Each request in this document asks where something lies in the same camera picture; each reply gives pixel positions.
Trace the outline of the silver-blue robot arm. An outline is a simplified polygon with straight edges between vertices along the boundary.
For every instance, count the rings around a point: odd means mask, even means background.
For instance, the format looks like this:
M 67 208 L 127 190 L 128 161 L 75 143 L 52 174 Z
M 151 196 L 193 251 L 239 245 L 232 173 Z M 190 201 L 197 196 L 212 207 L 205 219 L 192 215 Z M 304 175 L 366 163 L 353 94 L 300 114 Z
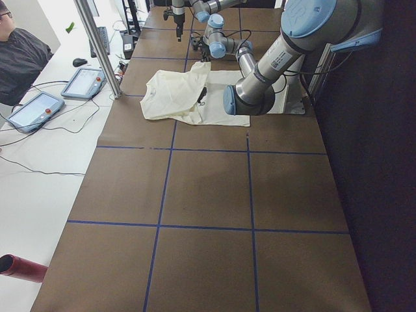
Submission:
M 259 62 L 244 43 L 233 50 L 243 77 L 225 88 L 225 112 L 266 114 L 274 105 L 272 85 L 302 55 L 326 44 L 331 44 L 334 53 L 377 44 L 384 6 L 384 1 L 288 1 L 281 15 L 280 35 Z
M 204 23 L 214 13 L 245 3 L 247 3 L 245 0 L 211 0 L 208 2 L 200 0 L 172 0 L 170 6 L 166 7 L 163 11 L 163 20 L 166 21 L 170 16 L 173 17 L 174 23 L 176 24 L 176 38 L 177 41 L 180 42 L 183 35 L 186 7 L 193 8 L 196 19 L 199 22 Z

